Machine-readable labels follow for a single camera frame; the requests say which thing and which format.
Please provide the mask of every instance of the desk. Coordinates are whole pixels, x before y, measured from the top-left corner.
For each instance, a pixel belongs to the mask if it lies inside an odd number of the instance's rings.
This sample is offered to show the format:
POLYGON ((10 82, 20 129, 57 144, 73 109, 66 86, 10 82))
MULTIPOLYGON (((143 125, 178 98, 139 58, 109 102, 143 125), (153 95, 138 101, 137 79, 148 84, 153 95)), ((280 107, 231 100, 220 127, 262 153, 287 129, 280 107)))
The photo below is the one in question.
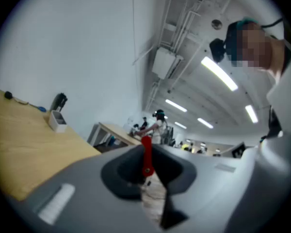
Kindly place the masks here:
POLYGON ((17 200, 71 163, 100 154, 69 126, 55 133, 48 120, 49 112, 0 91, 0 188, 17 200))
POLYGON ((134 137, 129 136, 127 132, 120 126, 117 126, 115 124, 106 124, 106 123, 100 122, 91 140, 91 145, 93 146, 95 145, 95 142, 100 130, 110 133, 116 139, 119 139, 121 142, 124 142, 127 145, 140 145, 141 144, 139 140, 137 140, 134 137))

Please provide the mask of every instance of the white shirt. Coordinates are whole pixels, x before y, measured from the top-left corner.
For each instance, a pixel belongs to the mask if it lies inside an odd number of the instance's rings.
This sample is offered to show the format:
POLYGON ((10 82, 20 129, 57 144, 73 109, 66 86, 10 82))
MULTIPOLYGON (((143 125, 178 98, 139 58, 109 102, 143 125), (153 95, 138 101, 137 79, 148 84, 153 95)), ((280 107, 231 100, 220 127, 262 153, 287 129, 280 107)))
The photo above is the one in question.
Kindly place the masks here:
POLYGON ((161 144, 161 135, 164 133, 167 126, 166 126, 166 122, 162 122, 162 120, 157 120, 156 124, 159 127, 154 130, 154 133, 152 136, 152 143, 153 144, 161 144))

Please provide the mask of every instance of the red handle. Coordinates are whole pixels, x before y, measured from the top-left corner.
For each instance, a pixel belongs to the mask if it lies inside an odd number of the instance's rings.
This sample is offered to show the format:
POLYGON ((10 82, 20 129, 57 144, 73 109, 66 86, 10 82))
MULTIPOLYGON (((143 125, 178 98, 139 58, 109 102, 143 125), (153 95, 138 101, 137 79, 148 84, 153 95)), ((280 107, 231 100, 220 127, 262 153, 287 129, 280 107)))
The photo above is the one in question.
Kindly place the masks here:
POLYGON ((144 136, 141 139, 141 143, 145 148, 142 174, 148 177, 154 173, 154 168, 152 166, 152 140, 149 136, 144 136))

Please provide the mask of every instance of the fluorescent light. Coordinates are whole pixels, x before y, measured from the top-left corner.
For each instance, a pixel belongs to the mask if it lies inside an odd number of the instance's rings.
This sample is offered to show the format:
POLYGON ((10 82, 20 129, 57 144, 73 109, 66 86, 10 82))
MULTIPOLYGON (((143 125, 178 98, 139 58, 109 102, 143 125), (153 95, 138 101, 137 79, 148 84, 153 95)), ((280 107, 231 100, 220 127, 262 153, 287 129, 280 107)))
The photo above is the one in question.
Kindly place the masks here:
POLYGON ((177 109, 179 109, 179 110, 181 110, 183 112, 187 112, 188 111, 187 109, 184 109, 182 106, 180 106, 180 105, 178 105, 178 104, 176 104, 176 103, 174 103, 174 102, 172 102, 172 101, 170 101, 168 99, 166 99, 165 102, 170 104, 170 105, 172 105, 172 106, 174 106, 174 107, 176 107, 177 109))
POLYGON ((252 122, 253 122, 253 123, 257 123, 259 120, 258 120, 258 118, 257 118, 256 113, 255 113, 254 110, 253 110, 252 105, 247 105, 245 108, 246 108, 246 111, 248 112, 248 114, 249 114, 249 116, 250 116, 252 122))
POLYGON ((217 75, 218 78, 231 89, 231 91, 235 91, 238 89, 238 86, 235 84, 235 82, 213 60, 206 56, 202 60, 202 64, 210 71, 212 71, 215 75, 217 75))
POLYGON ((181 123, 175 122, 175 124, 177 124, 178 126, 184 128, 184 129, 186 129, 186 127, 185 127, 184 125, 182 125, 181 123))
POLYGON ((206 125, 208 128, 213 129, 213 126, 210 123, 206 122, 204 119, 198 118, 197 120, 200 121, 202 124, 206 125))

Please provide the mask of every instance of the ceiling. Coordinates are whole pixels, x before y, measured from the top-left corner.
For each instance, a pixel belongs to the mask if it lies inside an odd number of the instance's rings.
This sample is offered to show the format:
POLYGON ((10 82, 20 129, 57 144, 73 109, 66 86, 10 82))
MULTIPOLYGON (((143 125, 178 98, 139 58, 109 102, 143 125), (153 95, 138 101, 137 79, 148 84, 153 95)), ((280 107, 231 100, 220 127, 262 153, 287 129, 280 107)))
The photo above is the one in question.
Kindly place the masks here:
MULTIPOLYGON (((168 120, 185 125, 190 132, 210 130, 197 121, 199 117, 212 124, 214 126, 212 130, 219 133, 224 132, 226 128, 237 129, 252 126, 253 123, 245 110, 245 106, 249 104, 253 106, 259 119, 256 127, 265 128, 268 123, 270 105, 266 99, 266 94, 274 82, 266 72, 250 67, 232 67, 231 63, 224 59, 219 66, 238 86, 237 90, 231 91, 217 76, 201 64, 201 60, 205 56, 212 58, 209 42, 215 38, 224 40, 230 23, 244 17, 256 18, 237 0, 230 0, 226 10, 221 14, 226 1, 204 0, 202 2, 197 10, 197 13, 201 16, 194 17, 187 37, 184 38, 178 49, 178 54, 184 60, 179 64, 171 79, 161 80, 149 109, 152 112, 162 108, 168 116, 168 120), (221 20, 222 28, 220 30, 215 30, 211 26, 211 21, 214 19, 221 20), (180 76, 198 47, 200 47, 200 50, 197 55, 180 76), (169 94, 167 91, 171 87, 173 88, 169 94), (166 99, 181 105, 188 111, 182 112, 167 104, 166 99)), ((164 44, 165 42, 171 42, 175 27, 179 27, 177 22, 186 2, 187 8, 190 8, 194 0, 171 0, 162 34, 164 44)))

